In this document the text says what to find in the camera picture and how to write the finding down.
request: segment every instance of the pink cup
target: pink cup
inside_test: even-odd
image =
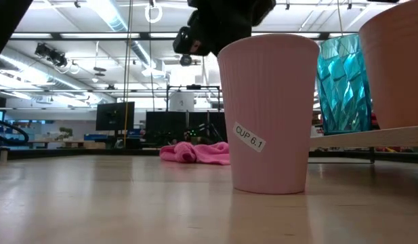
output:
[[[318,53],[305,37],[261,35],[218,55],[235,188],[304,191]]]

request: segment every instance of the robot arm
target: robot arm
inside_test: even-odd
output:
[[[399,0],[368,0],[397,3]],[[251,36],[253,26],[259,25],[276,5],[276,0],[188,0],[196,10],[188,26],[179,30],[173,42],[178,54],[217,56],[230,43]]]

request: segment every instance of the label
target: label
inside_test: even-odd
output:
[[[248,129],[245,129],[239,123],[235,123],[233,127],[234,134],[242,140],[246,145],[250,146],[252,149],[257,152],[261,152],[266,145],[266,141],[256,136],[254,133],[250,132]]]

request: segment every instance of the ventilation duct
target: ventilation duct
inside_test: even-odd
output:
[[[127,32],[129,30],[126,22],[120,14],[115,0],[87,0],[87,2],[90,8],[96,11],[96,13],[103,19],[103,21],[105,21],[105,23],[107,23],[111,30],[115,32]],[[132,41],[131,49],[140,59],[144,68],[149,70],[157,68],[158,65],[156,65],[156,62],[150,58],[146,50],[144,50],[139,42]]]
[[[53,79],[57,86],[69,87],[77,92],[78,89],[93,89],[92,87],[77,81],[67,75],[60,74],[53,68],[50,68],[40,62],[33,60],[23,54],[18,53],[8,47],[4,48],[0,55],[0,69],[5,70],[27,70],[30,76],[40,79]],[[98,100],[107,102],[116,102],[116,99],[106,94],[93,94]]]

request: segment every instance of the pipe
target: pipe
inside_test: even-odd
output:
[[[118,10],[115,0],[87,0],[87,2],[90,8],[105,21],[111,30],[115,32],[127,32],[129,30],[129,27]],[[131,49],[145,68],[156,68],[156,63],[151,60],[151,57],[139,42],[132,41]]]

